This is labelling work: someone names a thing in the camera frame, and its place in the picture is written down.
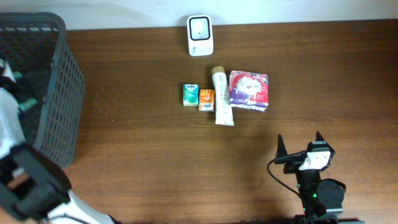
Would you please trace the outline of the teal Kleenex tissue pack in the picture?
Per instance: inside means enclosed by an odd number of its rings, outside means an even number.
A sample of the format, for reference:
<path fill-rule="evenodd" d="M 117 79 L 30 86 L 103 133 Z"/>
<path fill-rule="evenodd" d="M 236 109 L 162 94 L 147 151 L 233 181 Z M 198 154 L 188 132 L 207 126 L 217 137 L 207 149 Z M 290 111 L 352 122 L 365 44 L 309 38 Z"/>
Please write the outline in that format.
<path fill-rule="evenodd" d="M 199 87 L 197 84 L 183 85 L 183 105 L 184 106 L 198 106 Z"/>

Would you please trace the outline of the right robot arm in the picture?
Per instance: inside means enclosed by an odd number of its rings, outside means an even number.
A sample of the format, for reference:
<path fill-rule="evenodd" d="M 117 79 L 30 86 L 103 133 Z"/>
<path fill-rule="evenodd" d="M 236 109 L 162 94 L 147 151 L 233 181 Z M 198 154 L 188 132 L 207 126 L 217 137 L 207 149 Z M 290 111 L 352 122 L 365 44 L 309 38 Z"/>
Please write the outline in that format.
<path fill-rule="evenodd" d="M 303 214 L 295 215 L 293 223 L 338 223 L 343 213 L 346 193 L 344 183 L 335 179 L 322 179 L 320 173 L 331 165 L 335 150 L 317 132 L 305 151 L 288 154 L 281 135 L 278 135 L 275 164 L 284 166 L 284 174 L 294 174 L 297 188 L 294 193 L 302 202 Z"/>

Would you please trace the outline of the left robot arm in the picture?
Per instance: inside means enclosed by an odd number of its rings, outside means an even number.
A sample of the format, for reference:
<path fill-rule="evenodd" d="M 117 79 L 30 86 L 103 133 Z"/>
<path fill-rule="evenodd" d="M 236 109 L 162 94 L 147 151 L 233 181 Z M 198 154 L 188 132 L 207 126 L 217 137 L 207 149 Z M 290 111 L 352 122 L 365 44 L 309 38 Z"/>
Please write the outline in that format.
<path fill-rule="evenodd" d="M 82 201 L 66 174 L 26 143 L 19 121 L 20 89 L 8 62 L 1 60 L 1 207 L 19 221 L 116 223 Z"/>

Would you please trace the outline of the white tube with tan cap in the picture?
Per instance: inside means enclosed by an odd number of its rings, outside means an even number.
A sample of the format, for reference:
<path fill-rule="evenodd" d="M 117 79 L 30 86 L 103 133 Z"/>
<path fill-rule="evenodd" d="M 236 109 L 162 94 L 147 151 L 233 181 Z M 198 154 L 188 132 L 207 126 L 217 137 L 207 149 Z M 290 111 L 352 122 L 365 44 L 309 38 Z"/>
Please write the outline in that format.
<path fill-rule="evenodd" d="M 233 110 L 229 99 L 229 86 L 225 69 L 222 66 L 212 68 L 212 80 L 215 88 L 215 124 L 234 126 Z"/>

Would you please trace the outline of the mint toilet wipes pack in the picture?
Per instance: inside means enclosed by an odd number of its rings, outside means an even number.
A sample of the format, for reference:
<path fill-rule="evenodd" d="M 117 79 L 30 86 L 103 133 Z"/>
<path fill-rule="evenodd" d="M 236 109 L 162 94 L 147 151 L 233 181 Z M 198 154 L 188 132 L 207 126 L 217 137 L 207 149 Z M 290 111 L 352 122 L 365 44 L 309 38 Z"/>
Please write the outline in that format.
<path fill-rule="evenodd" d="M 37 97 L 32 90 L 31 85 L 22 73 L 14 72 L 14 77 L 17 81 L 17 84 L 22 86 L 21 92 L 23 100 L 19 100 L 19 111 L 21 113 L 29 111 L 32 107 L 37 105 Z"/>

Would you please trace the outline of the red purple tissue pack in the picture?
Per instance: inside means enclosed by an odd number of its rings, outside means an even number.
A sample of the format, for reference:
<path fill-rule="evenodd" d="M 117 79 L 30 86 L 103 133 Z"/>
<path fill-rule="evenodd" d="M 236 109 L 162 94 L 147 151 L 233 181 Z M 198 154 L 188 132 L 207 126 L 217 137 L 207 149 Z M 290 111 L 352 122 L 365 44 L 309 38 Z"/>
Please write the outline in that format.
<path fill-rule="evenodd" d="M 232 107 L 265 112 L 269 106 L 269 79 L 266 74 L 233 70 L 229 74 Z"/>

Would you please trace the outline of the orange Kleenex tissue pack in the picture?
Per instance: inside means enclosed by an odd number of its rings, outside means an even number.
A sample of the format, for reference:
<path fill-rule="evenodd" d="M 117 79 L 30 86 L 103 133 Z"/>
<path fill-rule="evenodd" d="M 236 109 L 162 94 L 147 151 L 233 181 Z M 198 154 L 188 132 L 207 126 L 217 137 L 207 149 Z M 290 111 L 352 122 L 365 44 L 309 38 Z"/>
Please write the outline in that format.
<path fill-rule="evenodd" d="M 212 112 L 215 110 L 215 91 L 201 89 L 199 94 L 198 109 L 200 111 Z"/>

